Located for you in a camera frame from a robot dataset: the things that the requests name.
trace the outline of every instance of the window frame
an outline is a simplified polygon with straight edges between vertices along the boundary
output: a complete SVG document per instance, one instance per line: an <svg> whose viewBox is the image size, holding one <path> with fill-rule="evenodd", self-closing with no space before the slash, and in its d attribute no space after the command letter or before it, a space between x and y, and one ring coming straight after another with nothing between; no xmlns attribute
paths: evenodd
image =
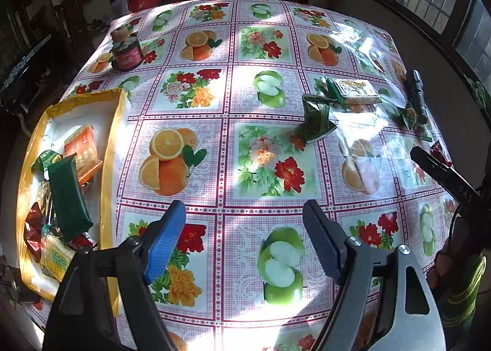
<svg viewBox="0 0 491 351"><path fill-rule="evenodd" d="M449 16L448 22L443 29L443 32L438 33L431 25L421 19L417 14L413 13L397 0L375 0L384 7L391 10L402 20L410 24L417 30L426 40L428 40L447 60L449 65L455 70L457 75L462 79L467 87L467 90L473 95L473 89L468 83L467 78L473 81L479 80L476 73L467 64L463 57L458 53L456 47L460 42L463 33L466 30L470 20L471 11L476 0L456 0ZM485 109L480 109L484 120L486 121L489 130L491 131L491 117Z"/></svg>

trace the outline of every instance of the black flashlight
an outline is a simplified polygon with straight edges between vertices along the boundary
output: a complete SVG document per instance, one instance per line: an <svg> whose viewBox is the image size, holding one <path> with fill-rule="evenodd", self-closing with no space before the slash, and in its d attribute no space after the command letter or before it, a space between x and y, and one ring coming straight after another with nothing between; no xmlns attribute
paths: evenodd
<svg viewBox="0 0 491 351"><path fill-rule="evenodd" d="M410 70L407 72L406 76L412 106L417 116L416 122L420 125L424 125L428 122L428 115L426 114L426 106L423 95L423 80L421 80L421 74L416 70Z"/></svg>

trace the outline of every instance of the blue gripper pad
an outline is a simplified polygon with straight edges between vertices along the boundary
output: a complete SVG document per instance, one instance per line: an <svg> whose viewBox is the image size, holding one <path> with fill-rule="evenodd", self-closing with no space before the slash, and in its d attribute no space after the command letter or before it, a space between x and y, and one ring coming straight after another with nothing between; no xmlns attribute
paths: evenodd
<svg viewBox="0 0 491 351"><path fill-rule="evenodd" d="M348 254L344 241L348 236L338 223L327 219L315 200L303 205L303 225L324 273L340 284Z"/></svg>
<svg viewBox="0 0 491 351"><path fill-rule="evenodd" d="M159 220L152 222L143 233L141 261L147 284L150 285L167 268L169 258L186 223L186 206L174 200Z"/></svg>

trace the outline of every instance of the bolt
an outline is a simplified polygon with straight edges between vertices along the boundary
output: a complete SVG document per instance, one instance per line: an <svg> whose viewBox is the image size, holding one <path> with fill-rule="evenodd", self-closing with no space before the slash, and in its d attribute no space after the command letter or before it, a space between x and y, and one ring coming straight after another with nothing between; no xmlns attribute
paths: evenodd
<svg viewBox="0 0 491 351"><path fill-rule="evenodd" d="M361 246L361 239L359 237L350 236L348 237L348 243L352 246Z"/></svg>
<svg viewBox="0 0 491 351"><path fill-rule="evenodd" d="M399 252L401 254L404 254L404 255L408 255L411 252L411 249L409 248L409 246L407 246L405 244L401 244L397 249L399 250Z"/></svg>

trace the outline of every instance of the floral tablecloth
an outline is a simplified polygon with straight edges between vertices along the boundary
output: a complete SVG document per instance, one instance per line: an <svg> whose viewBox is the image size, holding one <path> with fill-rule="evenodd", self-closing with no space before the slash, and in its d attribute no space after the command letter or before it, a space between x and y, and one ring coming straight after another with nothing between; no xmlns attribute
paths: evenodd
<svg viewBox="0 0 491 351"><path fill-rule="evenodd" d="M111 29L121 24L138 32L144 63L114 71L100 58L112 46L108 35L64 97L129 91L114 179L116 245L142 234L173 200L187 206L187 224L150 291L188 349L312 347L337 288L303 226L308 199L346 233L388 250L408 244L422 269L430 267L455 210L409 159L413 145L428 151L431 143L381 105L335 105L337 129L315 143L298 130L301 95L320 94L329 78L367 79L406 105L406 70L387 32L279 0L192 0L123 17ZM431 116L427 129L448 156ZM267 247L275 241L282 248ZM266 267L275 258L285 266ZM374 278L367 311L378 290ZM117 324L134 347L124 314Z"/></svg>

